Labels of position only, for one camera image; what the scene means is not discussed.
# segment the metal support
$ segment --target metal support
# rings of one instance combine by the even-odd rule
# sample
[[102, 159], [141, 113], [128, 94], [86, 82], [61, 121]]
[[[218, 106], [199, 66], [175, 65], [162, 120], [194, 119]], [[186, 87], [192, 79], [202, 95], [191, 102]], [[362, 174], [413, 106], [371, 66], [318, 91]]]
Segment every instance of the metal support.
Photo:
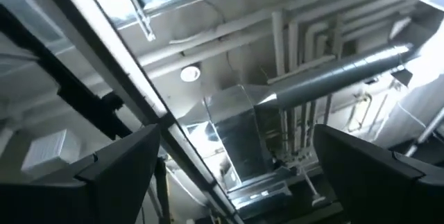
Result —
[[148, 41], [155, 40], [153, 29], [150, 26], [150, 18], [145, 15], [143, 6], [140, 5], [139, 0], [131, 0], [133, 5], [137, 22], [140, 24], [140, 28], [144, 32], [144, 35]]
[[307, 142], [307, 104], [304, 103], [300, 109], [300, 143], [304, 148]]
[[307, 182], [307, 184], [310, 187], [311, 192], [313, 193], [313, 201], [311, 202], [311, 204], [317, 205], [318, 203], [320, 203], [321, 201], [325, 200], [325, 196], [321, 196], [316, 188], [314, 187], [313, 183], [311, 182], [310, 178], [307, 175], [307, 172], [305, 172], [304, 166], [300, 166], [299, 167], [300, 172], [304, 175], [305, 181]]
[[154, 169], [157, 198], [159, 199], [160, 206], [162, 207], [162, 216], [159, 217], [159, 224], [171, 223], [166, 169], [165, 161], [163, 158], [159, 157]]
[[325, 104], [325, 113], [323, 124], [328, 125], [328, 119], [330, 117], [330, 112], [332, 111], [332, 100], [333, 94], [327, 96], [327, 103]]
[[371, 124], [370, 127], [368, 128], [368, 131], [367, 131], [367, 137], [370, 136], [370, 134], [371, 134], [373, 128], [374, 128], [375, 125], [376, 125], [377, 120], [379, 119], [379, 116], [380, 116], [380, 114], [381, 114], [381, 112], [382, 112], [382, 109], [383, 109], [384, 106], [386, 105], [387, 98], [389, 97], [389, 92], [387, 92], [387, 93], [385, 94], [385, 96], [384, 96], [384, 99], [382, 99], [381, 105], [380, 105], [379, 109], [378, 109], [377, 112], [376, 112], [375, 118], [373, 119], [372, 124]]
[[307, 146], [311, 146], [311, 144], [313, 143], [313, 134], [314, 134], [314, 125], [316, 124], [316, 106], [317, 106], [317, 101], [313, 100], [312, 102], [310, 102], [310, 113], [309, 113], [309, 123], [310, 123], [310, 128], [309, 128], [309, 134], [308, 134], [308, 138], [307, 138]]
[[52, 6], [54, 14], [50, 15], [61, 31], [74, 46], [81, 45], [85, 57], [111, 88], [126, 95], [121, 98], [137, 118], [144, 124], [161, 126], [162, 147], [207, 196], [210, 207], [229, 223], [244, 223], [95, 0], [44, 0], [41, 6]]
[[159, 198], [154, 193], [153, 183], [150, 183], [150, 186], [146, 190], [148, 192], [148, 196], [153, 203], [154, 211], [157, 214], [157, 217], [160, 219], [162, 217], [162, 206], [160, 205]]
[[412, 145], [410, 145], [408, 151], [405, 153], [406, 156], [412, 156], [417, 150], [417, 144], [422, 144], [427, 141], [430, 135], [435, 131], [437, 127], [444, 120], [444, 107], [438, 112], [438, 114], [433, 118], [433, 120], [429, 123], [429, 125], [425, 128], [424, 132], [415, 140]]

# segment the ceiling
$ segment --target ceiling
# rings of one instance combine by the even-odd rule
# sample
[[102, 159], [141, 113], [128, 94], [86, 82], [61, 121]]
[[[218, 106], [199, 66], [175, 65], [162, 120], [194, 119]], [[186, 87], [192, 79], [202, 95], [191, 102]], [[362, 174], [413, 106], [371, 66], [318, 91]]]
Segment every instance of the ceiling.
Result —
[[[328, 39], [325, 53], [322, 54], [330, 54], [337, 15], [345, 17], [345, 30], [341, 30], [340, 35], [344, 40], [343, 55], [347, 56], [387, 41], [393, 22], [408, 16], [416, 0], [312, 0], [304, 6], [294, 6], [304, 0], [169, 0], [168, 3], [160, 5], [146, 0], [150, 5], [146, 12], [151, 18], [150, 27], [155, 34], [154, 41], [146, 39], [142, 28], [131, 16], [132, 9], [130, 4], [128, 6], [128, 0], [98, 1], [109, 13], [108, 16], [114, 19], [129, 49], [140, 58], [141, 65], [171, 111], [176, 117], [181, 117], [203, 96], [209, 96], [237, 83], [265, 85], [268, 79], [277, 76], [271, 23], [273, 11], [284, 10], [286, 57], [290, 55], [290, 46], [287, 44], [288, 23], [294, 17], [300, 19], [296, 35], [299, 39], [299, 62], [302, 62], [308, 42], [316, 43], [322, 36]], [[50, 17], [40, 12], [33, 0], [1, 2], [13, 6], [14, 9], [11, 10], [17, 15], [37, 13], [35, 17], [24, 17], [21, 20], [29, 24], [32, 31], [42, 32], [40, 39], [94, 93], [102, 96], [111, 90], [82, 53], [70, 45], [69, 40], [56, 26], [48, 23], [51, 22]], [[43, 19], [39, 22], [35, 21], [35, 18]], [[320, 27], [320, 31], [315, 31], [316, 27], [312, 26], [320, 23], [325, 24], [327, 28]], [[4, 36], [0, 37], [2, 57], [6, 57], [7, 53], [17, 54], [22, 51], [4, 41]], [[182, 43], [171, 44], [171, 41]], [[20, 56], [29, 56], [29, 53], [20, 53]], [[180, 69], [165, 72], [166, 67], [177, 63], [186, 64], [196, 58], [200, 59], [202, 74], [195, 82], [181, 81]], [[288, 71], [289, 61], [285, 63]], [[390, 146], [410, 139], [419, 135], [423, 127], [406, 111], [424, 124], [430, 122], [444, 106], [439, 89], [443, 79], [444, 77], [440, 76], [438, 80], [415, 89], [389, 89], [392, 78], [386, 74], [372, 85], [360, 84], [345, 88], [334, 95], [329, 124], [344, 129], [358, 101], [357, 95], [368, 93], [373, 96], [369, 114], [362, 129], [355, 134], [381, 146]], [[47, 135], [63, 128], [71, 129], [83, 140], [83, 155], [110, 143], [105, 135], [56, 96], [56, 82], [32, 59], [2, 58], [0, 88], [0, 118], [13, 125], [20, 134], [16, 134], [10, 143], [20, 143], [24, 140], [29, 142], [33, 137]], [[381, 107], [387, 93], [388, 100], [385, 100]], [[405, 110], [399, 108], [398, 102]], [[318, 121], [322, 121], [324, 110], [325, 98], [320, 98], [317, 108]], [[118, 115], [130, 129], [140, 128], [141, 123], [128, 108], [120, 110]], [[375, 127], [368, 132], [373, 123]], [[8, 145], [6, 151], [14, 150], [14, 145]], [[17, 166], [11, 168], [9, 165], [10, 159], [11, 156], [0, 159], [2, 168], [9, 168], [11, 171], [6, 178], [23, 179], [17, 172]], [[20, 163], [19, 158], [14, 159], [14, 164]], [[187, 187], [190, 191], [196, 191], [192, 184]], [[183, 208], [178, 209], [181, 216], [187, 215]], [[189, 214], [190, 218], [203, 214], [201, 210], [189, 213], [193, 213]]]

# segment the metal rod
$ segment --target metal rod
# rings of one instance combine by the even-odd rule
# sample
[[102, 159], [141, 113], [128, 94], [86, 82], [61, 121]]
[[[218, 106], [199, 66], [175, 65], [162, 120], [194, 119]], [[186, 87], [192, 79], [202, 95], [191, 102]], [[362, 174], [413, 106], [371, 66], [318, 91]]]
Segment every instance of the metal rod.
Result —
[[[277, 76], [285, 74], [285, 47], [284, 47], [284, 13], [281, 10], [275, 11], [271, 14], [273, 25], [273, 39], [275, 46], [275, 59]], [[284, 153], [288, 154], [290, 151], [289, 145], [289, 126], [288, 116], [286, 111], [281, 111], [281, 128]]]
[[314, 195], [318, 195], [316, 188], [314, 187], [313, 183], [310, 180], [310, 177], [308, 177], [307, 172], [305, 172], [304, 166], [300, 166], [300, 172], [304, 175], [305, 181], [309, 185], [311, 192], [313, 192]]
[[135, 13], [136, 20], [140, 24], [140, 28], [144, 32], [146, 40], [148, 40], [149, 42], [155, 40], [153, 29], [151, 29], [151, 26], [150, 26], [150, 18], [145, 15], [144, 9], [139, 4], [138, 0], [130, 0], [130, 1], [131, 1], [131, 4], [133, 5], [135, 12], [136, 12]]
[[377, 120], [382, 112], [382, 109], [384, 108], [386, 102], [387, 102], [387, 98], [389, 97], [389, 92], [387, 92], [384, 96], [384, 99], [382, 99], [381, 105], [379, 107], [379, 109], [376, 112], [375, 118], [373, 119], [372, 124], [370, 125], [368, 131], [367, 131], [367, 136], [372, 132], [373, 128], [375, 127], [375, 124], [377, 123]]
[[327, 102], [325, 103], [325, 113], [324, 113], [323, 124], [326, 124], [326, 125], [328, 125], [328, 119], [330, 117], [330, 112], [332, 110], [332, 99], [333, 99], [333, 94], [329, 94], [327, 96]]
[[309, 129], [309, 134], [308, 134], [308, 138], [307, 138], [307, 144], [308, 146], [311, 146], [312, 142], [313, 142], [313, 134], [314, 134], [314, 125], [316, 124], [316, 106], [317, 106], [317, 101], [313, 100], [310, 103], [310, 116], [309, 116], [309, 122], [310, 122], [310, 129]]
[[[290, 73], [298, 68], [298, 45], [299, 45], [299, 25], [291, 21], [289, 23], [289, 70]], [[294, 152], [301, 147], [301, 139], [298, 138], [298, 111], [295, 108], [288, 111], [292, 118], [291, 132], [293, 136], [290, 140], [290, 150]]]
[[306, 142], [307, 142], [307, 104], [303, 104], [300, 107], [300, 143], [301, 143], [301, 148], [304, 148], [306, 146]]
[[417, 142], [422, 144], [427, 141], [429, 136], [435, 131], [437, 127], [441, 124], [444, 119], [444, 108], [433, 118], [432, 122], [427, 126], [424, 132], [418, 137]]

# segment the ceiling light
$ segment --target ceiling light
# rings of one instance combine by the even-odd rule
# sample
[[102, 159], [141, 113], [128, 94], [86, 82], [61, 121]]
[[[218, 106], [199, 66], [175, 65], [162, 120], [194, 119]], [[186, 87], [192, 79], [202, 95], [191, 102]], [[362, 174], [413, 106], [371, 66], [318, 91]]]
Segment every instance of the ceiling light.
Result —
[[200, 69], [196, 65], [185, 67], [180, 72], [180, 78], [184, 82], [194, 82], [200, 77]]

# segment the ventilation duct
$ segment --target ventilation duct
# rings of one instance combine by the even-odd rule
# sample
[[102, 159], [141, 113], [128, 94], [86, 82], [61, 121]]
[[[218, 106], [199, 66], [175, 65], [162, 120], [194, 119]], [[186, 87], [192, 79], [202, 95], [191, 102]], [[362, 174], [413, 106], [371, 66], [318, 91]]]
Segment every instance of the ventilation duct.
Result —
[[260, 105], [295, 107], [417, 58], [417, 51], [436, 33], [443, 20], [442, 11], [425, 4], [422, 7], [425, 9], [420, 10], [421, 14], [413, 16], [387, 44], [280, 80], [271, 85]]
[[270, 115], [417, 58], [421, 46], [434, 35], [443, 19], [443, 12], [426, 4], [421, 5], [419, 12], [396, 30], [398, 33], [388, 44], [288, 76], [270, 87], [237, 85], [223, 90], [195, 105], [180, 122], [188, 130], [191, 142], [206, 139], [223, 145], [232, 165], [225, 174], [225, 181], [232, 180], [228, 188], [269, 173], [273, 163], [264, 141], [264, 123], [269, 122]]
[[222, 143], [232, 164], [227, 172], [229, 188], [273, 170], [272, 157], [258, 125], [269, 111], [254, 109], [267, 91], [265, 86], [236, 85], [204, 98], [179, 119], [198, 151], [202, 140]]

